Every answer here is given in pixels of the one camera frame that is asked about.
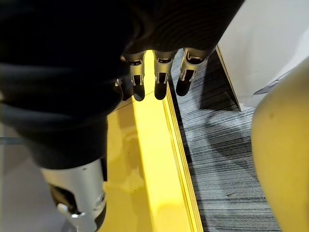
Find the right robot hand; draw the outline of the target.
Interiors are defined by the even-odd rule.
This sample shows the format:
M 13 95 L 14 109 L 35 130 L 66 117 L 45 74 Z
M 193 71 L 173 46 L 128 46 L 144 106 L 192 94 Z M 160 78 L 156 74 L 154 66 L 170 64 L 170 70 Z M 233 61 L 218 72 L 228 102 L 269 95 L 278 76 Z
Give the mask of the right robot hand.
M 241 0 L 3 0 L 0 120 L 21 136 L 58 211 L 79 232 L 106 215 L 107 115 L 130 87 L 142 101 L 144 56 L 154 53 L 154 95 L 188 93 Z

